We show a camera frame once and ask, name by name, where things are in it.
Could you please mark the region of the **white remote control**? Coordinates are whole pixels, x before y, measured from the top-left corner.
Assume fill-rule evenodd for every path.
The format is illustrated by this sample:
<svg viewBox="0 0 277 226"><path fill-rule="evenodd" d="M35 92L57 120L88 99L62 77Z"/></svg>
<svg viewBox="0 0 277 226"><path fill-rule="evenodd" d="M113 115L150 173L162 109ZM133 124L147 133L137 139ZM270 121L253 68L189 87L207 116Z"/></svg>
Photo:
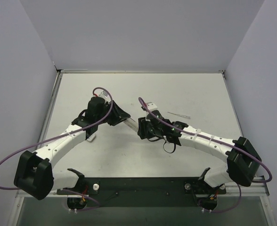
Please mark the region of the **white remote control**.
<svg viewBox="0 0 277 226"><path fill-rule="evenodd" d="M137 122L135 122L132 118L128 118L124 121L124 124L127 125L129 128L131 128L134 132L138 132L139 125Z"/></svg>

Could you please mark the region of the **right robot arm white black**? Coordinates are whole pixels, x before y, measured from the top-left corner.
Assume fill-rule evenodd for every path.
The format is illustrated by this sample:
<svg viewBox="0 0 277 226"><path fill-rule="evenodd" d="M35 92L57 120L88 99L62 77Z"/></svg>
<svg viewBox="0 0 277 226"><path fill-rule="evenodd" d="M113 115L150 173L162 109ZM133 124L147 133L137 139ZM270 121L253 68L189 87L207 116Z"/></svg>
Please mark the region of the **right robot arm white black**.
<svg viewBox="0 0 277 226"><path fill-rule="evenodd" d="M202 184L212 188L228 182L249 187L260 166L260 156L248 139L217 137L184 122L165 119L160 114L139 118L138 136L141 139L162 138L168 143L192 147L222 160L221 166L206 168L199 178Z"/></svg>

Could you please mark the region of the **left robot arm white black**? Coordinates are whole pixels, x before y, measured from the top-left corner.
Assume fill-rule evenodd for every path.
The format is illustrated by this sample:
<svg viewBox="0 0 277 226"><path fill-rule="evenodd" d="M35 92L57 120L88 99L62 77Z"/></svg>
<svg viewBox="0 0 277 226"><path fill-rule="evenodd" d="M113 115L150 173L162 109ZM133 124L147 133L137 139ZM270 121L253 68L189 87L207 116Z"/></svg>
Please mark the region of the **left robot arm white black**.
<svg viewBox="0 0 277 226"><path fill-rule="evenodd" d="M14 178L14 185L37 200L44 199L51 191L69 189L74 194L85 189L85 176L67 168L54 172L54 166L74 147L90 138L100 124L115 126L131 117L115 101L92 97L87 109L74 119L58 139L48 142L34 152L21 154Z"/></svg>

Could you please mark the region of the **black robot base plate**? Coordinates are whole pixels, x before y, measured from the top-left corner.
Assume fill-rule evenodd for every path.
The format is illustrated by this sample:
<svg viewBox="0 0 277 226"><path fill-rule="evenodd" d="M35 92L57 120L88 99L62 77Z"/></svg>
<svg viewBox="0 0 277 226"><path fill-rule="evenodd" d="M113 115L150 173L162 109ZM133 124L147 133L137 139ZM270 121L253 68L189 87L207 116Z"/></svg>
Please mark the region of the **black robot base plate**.
<svg viewBox="0 0 277 226"><path fill-rule="evenodd" d="M198 177L83 178L73 191L86 192L102 207L194 207L200 198L226 194Z"/></svg>

